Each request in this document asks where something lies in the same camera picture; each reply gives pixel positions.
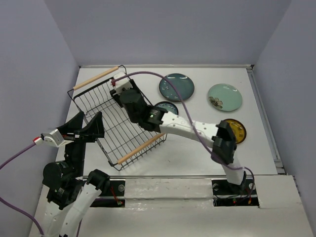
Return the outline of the small blue patterned dish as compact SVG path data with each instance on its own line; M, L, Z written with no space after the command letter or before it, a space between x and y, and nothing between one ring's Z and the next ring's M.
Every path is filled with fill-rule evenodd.
M169 112L172 112L176 115L179 115L179 110L178 110L177 106L171 102L161 101L161 102L158 102L157 104L155 104L155 106L159 107L159 108L166 109Z

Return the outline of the light green flower plate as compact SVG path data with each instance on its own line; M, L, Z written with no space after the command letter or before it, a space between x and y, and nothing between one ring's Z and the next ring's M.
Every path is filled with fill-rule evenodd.
M207 94L210 104L221 111L232 112L242 106L242 94L230 84L219 83L212 86Z

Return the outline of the small yellow patterned dish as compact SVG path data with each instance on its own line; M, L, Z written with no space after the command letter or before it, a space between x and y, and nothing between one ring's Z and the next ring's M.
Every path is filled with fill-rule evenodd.
M247 131L245 126L238 120L227 118L225 121L230 125L235 137L236 137L236 143L240 144L242 143L247 136Z

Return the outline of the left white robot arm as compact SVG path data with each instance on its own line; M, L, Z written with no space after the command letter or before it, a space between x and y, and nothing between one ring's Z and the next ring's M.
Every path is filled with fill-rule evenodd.
M79 112L66 124L41 134L45 145L64 147L64 160L48 163L43 169L43 185L48 187L47 205L42 224L45 237L72 237L77 226L99 195L110 187L110 177L101 170L90 172L82 180L87 143L105 135L102 113L97 112L83 126Z

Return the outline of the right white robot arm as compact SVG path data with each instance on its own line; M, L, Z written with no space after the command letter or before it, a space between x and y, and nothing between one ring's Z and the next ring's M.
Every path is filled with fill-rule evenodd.
M236 137L226 121L209 124L183 118L166 109L151 106L136 89L110 91L112 98L127 112L129 120L149 132L178 135L200 142L210 152L211 159L220 164L227 177L227 187L231 193L245 191L246 172L235 157Z

